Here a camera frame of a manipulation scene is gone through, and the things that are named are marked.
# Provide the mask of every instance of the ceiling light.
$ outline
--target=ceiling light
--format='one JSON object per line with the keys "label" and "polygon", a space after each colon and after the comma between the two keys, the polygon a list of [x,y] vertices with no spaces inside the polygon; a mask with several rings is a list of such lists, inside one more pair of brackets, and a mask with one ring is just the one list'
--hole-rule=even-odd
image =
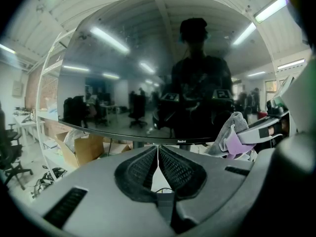
{"label": "ceiling light", "polygon": [[85,72],[89,72],[89,69],[83,69],[83,68],[77,68],[77,67],[71,67],[71,66],[64,66],[64,68],[66,69],[75,69],[75,70],[80,70],[80,71],[85,71]]}
{"label": "ceiling light", "polygon": [[124,46],[123,44],[118,42],[116,39],[114,39],[113,37],[111,37],[107,33],[103,32],[99,28],[92,27],[90,32],[92,32],[96,36],[100,37],[101,39],[105,40],[108,44],[110,44],[112,47],[118,49],[119,51],[121,51],[125,54],[129,53],[129,49],[126,46]]}
{"label": "ceiling light", "polygon": [[13,51],[12,49],[7,48],[6,46],[1,45],[1,44],[0,44],[0,48],[4,49],[4,50],[6,50],[6,51],[8,51],[8,52],[10,52],[10,53],[16,53],[16,52],[15,52],[15,51]]}
{"label": "ceiling light", "polygon": [[142,68],[144,68],[147,72],[151,74],[155,73],[155,71],[151,67],[149,67],[146,63],[141,62],[140,66],[142,66]]}
{"label": "ceiling light", "polygon": [[254,30],[256,30],[256,26],[254,23],[251,23],[247,29],[238,37],[237,40],[233,43],[233,45],[239,45],[242,43]]}
{"label": "ceiling light", "polygon": [[284,69],[284,68],[291,67],[291,66],[294,66],[294,65],[297,65],[297,64],[301,64],[303,62],[305,62],[305,59],[301,59],[301,60],[298,60],[298,61],[293,61],[291,63],[278,66],[277,69]]}
{"label": "ceiling light", "polygon": [[103,76],[110,78],[110,79],[115,79],[115,80],[119,79],[119,76],[111,75],[111,74],[107,74],[107,73],[104,73]]}
{"label": "ceiling light", "polygon": [[256,75],[261,75],[261,74],[265,74],[266,72],[258,72],[258,73],[255,73],[255,74],[251,74],[251,75],[248,75],[249,77],[253,77],[253,76],[256,76]]}
{"label": "ceiling light", "polygon": [[260,12],[257,16],[255,15],[255,19],[258,23],[263,22],[271,15],[275,14],[277,11],[281,10],[283,7],[286,6],[286,0],[277,0]]}

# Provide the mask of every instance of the air vent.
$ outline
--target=air vent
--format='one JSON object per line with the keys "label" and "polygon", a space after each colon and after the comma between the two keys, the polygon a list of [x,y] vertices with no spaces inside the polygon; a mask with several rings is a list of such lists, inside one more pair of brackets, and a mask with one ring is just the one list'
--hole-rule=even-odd
{"label": "air vent", "polygon": [[236,168],[236,167],[232,167],[232,166],[227,166],[225,168],[226,171],[235,173],[235,174],[239,174],[239,175],[243,175],[243,176],[247,176],[250,172],[250,170],[247,169],[242,169],[242,168]]}
{"label": "air vent", "polygon": [[49,223],[62,228],[88,191],[72,188],[44,217]]}

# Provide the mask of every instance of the brick wall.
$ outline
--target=brick wall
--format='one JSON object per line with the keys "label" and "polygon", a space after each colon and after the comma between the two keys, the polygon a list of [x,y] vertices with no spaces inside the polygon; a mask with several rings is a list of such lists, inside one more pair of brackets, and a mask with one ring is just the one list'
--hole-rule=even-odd
{"label": "brick wall", "polygon": [[[55,63],[56,60],[59,58],[60,54],[56,54],[49,59],[48,65]],[[38,90],[38,84],[40,79],[40,73],[42,70],[42,65],[40,65],[37,69],[35,69],[32,73],[29,74],[29,80],[26,87],[25,93],[25,107],[35,109],[36,104],[36,94]],[[41,96],[40,96],[40,108],[47,108],[46,106],[46,98],[48,99],[57,99],[57,86],[58,86],[58,78],[45,75],[42,78],[42,89],[41,89]],[[62,133],[65,131],[70,131],[71,128],[60,124],[56,121],[44,119],[44,129],[45,135],[51,138],[54,137],[57,133]]]}

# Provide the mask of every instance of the shelf rack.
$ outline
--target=shelf rack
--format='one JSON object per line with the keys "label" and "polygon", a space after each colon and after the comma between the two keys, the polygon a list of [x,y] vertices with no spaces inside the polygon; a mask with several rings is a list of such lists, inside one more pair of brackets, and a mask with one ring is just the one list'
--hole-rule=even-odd
{"label": "shelf rack", "polygon": [[49,61],[49,58],[55,48],[55,46],[59,43],[60,40],[62,40],[63,38],[67,38],[67,37],[71,37],[71,35],[75,32],[76,29],[73,29],[69,32],[67,32],[66,34],[59,34],[57,36],[57,38],[55,39],[52,47],[50,48],[47,57],[45,59],[43,68],[41,70],[41,74],[39,77],[39,84],[38,84],[38,90],[37,90],[37,95],[36,95],[36,126],[37,126],[37,131],[38,131],[38,137],[39,137],[39,145],[40,145],[40,149],[41,152],[43,154],[45,163],[48,167],[49,172],[51,173],[51,176],[53,177],[53,179],[55,181],[58,181],[54,172],[52,171],[52,168],[49,165],[49,161],[52,161],[54,164],[58,165],[59,167],[63,168],[64,170],[69,172],[72,172],[75,170],[74,167],[70,166],[69,164],[67,164],[64,160],[64,157],[60,154],[58,154],[58,148],[53,148],[53,149],[45,149],[44,147],[44,138],[45,136],[43,136],[39,131],[40,131],[40,119],[48,119],[48,120],[53,120],[53,121],[58,121],[58,114],[57,112],[52,112],[52,113],[48,113],[48,111],[41,111],[40,110],[40,95],[41,95],[41,90],[42,90],[42,78],[45,75],[51,75],[53,77],[58,78],[59,77],[59,70],[61,69],[61,65],[63,63],[63,60],[58,60],[56,63],[54,63],[53,65],[46,67],[47,63]]}

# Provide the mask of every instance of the white desk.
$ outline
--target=white desk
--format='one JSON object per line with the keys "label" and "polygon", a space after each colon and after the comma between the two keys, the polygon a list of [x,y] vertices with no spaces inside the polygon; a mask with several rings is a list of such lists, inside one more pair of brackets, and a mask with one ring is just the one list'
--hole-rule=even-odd
{"label": "white desk", "polygon": [[[17,129],[21,129],[21,132],[22,132],[22,137],[23,137],[23,144],[26,148],[26,151],[27,153],[29,153],[29,144],[27,142],[27,139],[26,139],[26,132],[30,133],[30,129],[32,129],[32,127],[36,126],[36,122],[34,121],[26,121],[25,123],[22,123],[22,121],[27,118],[28,116],[14,116],[13,115],[13,118],[15,119],[15,123],[17,125]],[[41,135],[44,135],[45,132],[44,132],[44,121],[41,121],[40,122],[40,133]]]}
{"label": "white desk", "polygon": [[106,113],[106,119],[107,119],[107,123],[110,124],[109,122],[109,109],[115,109],[115,113],[116,113],[116,117],[117,117],[117,121],[119,121],[119,117],[118,117],[118,110],[117,110],[117,105],[100,105],[101,108],[105,108],[105,113]]}

